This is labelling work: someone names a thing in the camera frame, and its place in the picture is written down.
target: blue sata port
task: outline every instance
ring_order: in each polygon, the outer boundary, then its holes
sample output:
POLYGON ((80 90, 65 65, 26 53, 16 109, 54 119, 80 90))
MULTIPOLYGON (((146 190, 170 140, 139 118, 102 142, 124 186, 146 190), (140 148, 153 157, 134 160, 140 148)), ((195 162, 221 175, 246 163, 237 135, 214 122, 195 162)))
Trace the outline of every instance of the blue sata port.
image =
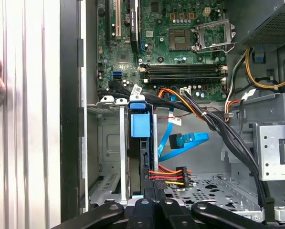
POLYGON ((121 80, 122 78, 122 71, 113 71, 113 79, 114 80, 121 80))

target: motherboard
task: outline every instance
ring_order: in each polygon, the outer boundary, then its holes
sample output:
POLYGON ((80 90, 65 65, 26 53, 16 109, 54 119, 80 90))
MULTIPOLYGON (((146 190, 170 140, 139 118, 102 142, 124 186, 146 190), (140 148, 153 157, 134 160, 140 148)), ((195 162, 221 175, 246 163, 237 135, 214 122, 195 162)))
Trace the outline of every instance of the motherboard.
POLYGON ((137 84, 152 94, 167 87, 198 101, 225 100, 226 52, 198 50, 225 42, 224 24, 211 25, 225 19, 223 0, 99 0, 97 7, 98 89, 115 79, 130 91, 137 84))

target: white label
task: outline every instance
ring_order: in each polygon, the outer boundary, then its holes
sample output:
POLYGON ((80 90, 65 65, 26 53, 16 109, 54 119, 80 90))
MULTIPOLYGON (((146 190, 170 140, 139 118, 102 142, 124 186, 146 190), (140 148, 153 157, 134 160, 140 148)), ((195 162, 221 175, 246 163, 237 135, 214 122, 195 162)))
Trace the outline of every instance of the white label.
POLYGON ((146 37, 153 37, 154 36, 154 32, 153 31, 147 31, 146 32, 146 37))
POLYGON ((256 88, 251 89, 249 92, 246 92, 246 93, 243 95, 242 99, 247 100, 248 97, 252 96, 252 95, 255 93, 255 91, 256 91, 256 88))
POLYGON ((181 125, 181 119, 180 118, 169 118, 168 122, 173 123, 175 125, 181 125))
POLYGON ((140 94, 142 91, 142 87, 139 87, 137 84, 134 85, 131 95, 140 94))

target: black ram slot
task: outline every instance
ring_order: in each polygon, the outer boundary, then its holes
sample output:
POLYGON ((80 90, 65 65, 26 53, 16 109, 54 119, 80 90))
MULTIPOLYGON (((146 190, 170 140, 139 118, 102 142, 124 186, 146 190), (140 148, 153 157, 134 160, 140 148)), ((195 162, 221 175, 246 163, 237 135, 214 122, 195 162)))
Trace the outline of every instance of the black ram slot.
POLYGON ((106 43, 109 45, 110 43, 110 0, 105 0, 105 21, 106 21, 106 28, 105 28, 105 38, 106 43))
POLYGON ((216 64, 146 65, 145 69, 140 77, 148 79, 149 83, 212 83, 226 76, 225 71, 221 72, 221 66, 216 64))

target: green circuit board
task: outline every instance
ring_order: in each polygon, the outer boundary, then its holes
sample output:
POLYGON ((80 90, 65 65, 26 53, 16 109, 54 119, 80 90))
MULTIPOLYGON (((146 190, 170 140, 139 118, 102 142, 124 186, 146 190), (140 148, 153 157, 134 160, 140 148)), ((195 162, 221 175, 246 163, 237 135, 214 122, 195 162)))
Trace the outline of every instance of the green circuit board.
MULTIPOLYGON (((174 87, 190 88, 191 94, 197 100, 222 101, 225 99, 224 84, 176 82, 171 84, 149 84, 140 78, 139 64, 225 64, 224 52, 197 54, 192 50, 171 50, 171 47, 193 45, 195 37, 191 28, 198 24, 222 20, 224 3, 222 0, 140 0, 140 41, 141 50, 133 52, 130 39, 130 21, 127 0, 121 0, 121 39, 114 36, 116 26, 116 1, 98 1, 98 63, 102 71, 98 77, 98 88, 108 88, 113 71, 122 71, 122 84, 131 90, 138 84, 144 91, 157 94, 159 88, 174 87), (106 12, 109 1, 109 12, 106 12), (207 10, 219 11, 211 14, 207 10), (109 40, 107 39, 107 23, 109 23, 109 40)), ((207 30, 205 43, 207 45, 224 41, 224 28, 217 27, 207 30)))

